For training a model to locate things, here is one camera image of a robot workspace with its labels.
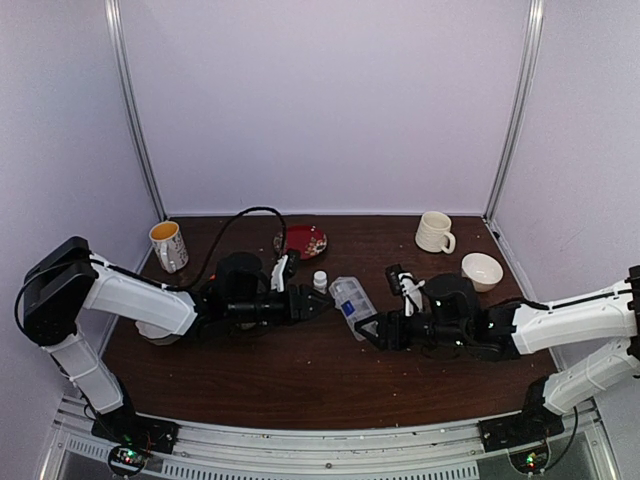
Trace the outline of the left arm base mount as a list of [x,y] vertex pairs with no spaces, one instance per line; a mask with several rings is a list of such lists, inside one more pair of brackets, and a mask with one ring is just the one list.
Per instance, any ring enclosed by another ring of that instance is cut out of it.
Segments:
[[173,421],[139,415],[123,382],[120,379],[117,382],[123,394],[122,406],[108,413],[100,413],[91,400],[87,401],[94,416],[92,435],[138,452],[171,454],[179,425]]

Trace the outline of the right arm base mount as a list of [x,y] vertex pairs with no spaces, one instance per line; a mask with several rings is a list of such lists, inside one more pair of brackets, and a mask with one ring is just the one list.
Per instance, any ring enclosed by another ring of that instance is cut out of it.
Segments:
[[548,379],[549,377],[542,377],[528,387],[519,413],[478,423],[486,452],[539,442],[564,432],[562,416],[544,406],[544,386]]

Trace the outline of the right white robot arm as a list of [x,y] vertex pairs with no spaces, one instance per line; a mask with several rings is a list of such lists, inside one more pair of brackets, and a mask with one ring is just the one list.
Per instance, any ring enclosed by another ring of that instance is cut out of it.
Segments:
[[399,265],[387,268],[400,310],[377,313],[355,330],[380,350],[414,344],[463,347],[483,361],[506,361],[551,347],[594,339],[607,342],[575,365],[533,382],[513,419],[519,440],[535,440],[580,402],[639,373],[639,269],[600,291],[559,302],[525,298],[482,308],[472,281],[459,274],[418,280]]

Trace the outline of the clear plastic pill organizer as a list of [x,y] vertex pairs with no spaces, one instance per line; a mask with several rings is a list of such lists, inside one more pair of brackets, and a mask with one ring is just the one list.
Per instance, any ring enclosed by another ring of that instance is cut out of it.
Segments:
[[354,276],[338,277],[329,285],[328,290],[355,339],[364,341],[365,337],[356,331],[355,324],[377,314],[377,310],[359,280]]

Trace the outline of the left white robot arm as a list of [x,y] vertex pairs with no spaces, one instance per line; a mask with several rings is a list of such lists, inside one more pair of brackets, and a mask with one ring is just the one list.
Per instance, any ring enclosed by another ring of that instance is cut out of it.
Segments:
[[25,275],[14,319],[68,375],[97,420],[121,443],[133,444],[143,436],[143,421],[121,381],[84,338],[79,314],[96,310],[127,318],[157,345],[240,325],[295,325],[333,305],[328,294],[291,283],[299,261],[299,252],[289,250],[265,274],[256,255],[235,252],[218,261],[202,286],[178,287],[119,267],[74,236]]

